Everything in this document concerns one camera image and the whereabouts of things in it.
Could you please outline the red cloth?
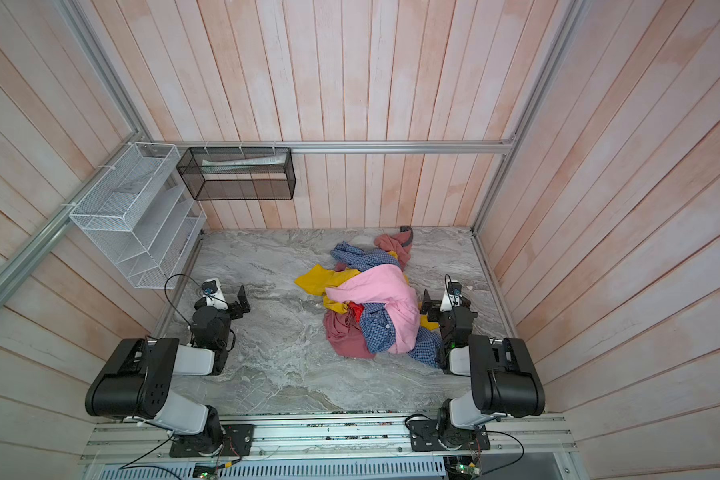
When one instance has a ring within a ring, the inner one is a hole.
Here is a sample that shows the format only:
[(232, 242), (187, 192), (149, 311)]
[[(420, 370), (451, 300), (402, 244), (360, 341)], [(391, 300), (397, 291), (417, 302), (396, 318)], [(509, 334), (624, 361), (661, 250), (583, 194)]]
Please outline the red cloth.
[(361, 304), (356, 304), (354, 302), (349, 302), (347, 306), (348, 310), (352, 312), (355, 320), (357, 322), (360, 322), (364, 313), (364, 306)]

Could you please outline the yellow cloth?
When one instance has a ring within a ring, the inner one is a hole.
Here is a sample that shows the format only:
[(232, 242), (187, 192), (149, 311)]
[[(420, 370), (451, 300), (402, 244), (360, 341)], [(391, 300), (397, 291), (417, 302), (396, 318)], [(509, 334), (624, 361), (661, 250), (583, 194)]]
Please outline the yellow cloth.
[(323, 306), (338, 313), (347, 313), (348, 303), (330, 300), (325, 294), (327, 287), (338, 287), (354, 276), (379, 265), (392, 264), (400, 268), (396, 257), (381, 249), (362, 251), (348, 244), (340, 244), (334, 251), (346, 260), (345, 269), (328, 270), (317, 265), (307, 274), (298, 277), (295, 284), (310, 295), (321, 296)]

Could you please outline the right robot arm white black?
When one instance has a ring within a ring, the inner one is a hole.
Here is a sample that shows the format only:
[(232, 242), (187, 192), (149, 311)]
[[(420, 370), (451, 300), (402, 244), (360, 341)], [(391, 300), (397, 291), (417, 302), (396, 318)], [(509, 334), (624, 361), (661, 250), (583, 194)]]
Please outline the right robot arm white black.
[(468, 378), (470, 389), (446, 400), (436, 418), (407, 421), (413, 450), (488, 449), (488, 423), (543, 413), (545, 393), (525, 342), (474, 333), (477, 313), (458, 283), (446, 287), (441, 301), (425, 292), (420, 312), (439, 327), (432, 363), (447, 374)]

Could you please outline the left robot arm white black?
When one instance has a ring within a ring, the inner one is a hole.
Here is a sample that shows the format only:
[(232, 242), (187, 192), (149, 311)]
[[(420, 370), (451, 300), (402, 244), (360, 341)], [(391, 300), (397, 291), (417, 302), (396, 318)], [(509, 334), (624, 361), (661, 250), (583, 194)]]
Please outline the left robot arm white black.
[(94, 417), (144, 421), (168, 430), (189, 451), (217, 455), (226, 439), (218, 410), (172, 390), (179, 376), (218, 376), (236, 345), (232, 322), (250, 311), (244, 287), (225, 300), (219, 281), (201, 285), (189, 321), (190, 342), (177, 338), (125, 339), (92, 382), (85, 410)]

